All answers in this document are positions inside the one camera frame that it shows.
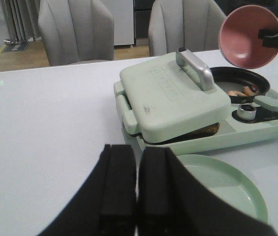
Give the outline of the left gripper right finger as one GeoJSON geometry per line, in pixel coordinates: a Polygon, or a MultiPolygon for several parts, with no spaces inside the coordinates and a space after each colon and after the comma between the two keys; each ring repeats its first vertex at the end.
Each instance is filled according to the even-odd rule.
{"type": "Polygon", "coordinates": [[[148,147],[139,167],[138,235],[274,236],[196,179],[171,149],[148,147]]]}

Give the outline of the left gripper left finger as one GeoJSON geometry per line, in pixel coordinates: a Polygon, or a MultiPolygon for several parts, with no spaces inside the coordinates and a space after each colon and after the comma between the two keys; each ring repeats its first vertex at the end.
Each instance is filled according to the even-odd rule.
{"type": "Polygon", "coordinates": [[[130,145],[105,145],[83,185],[41,236],[132,236],[136,162],[130,145]]]}

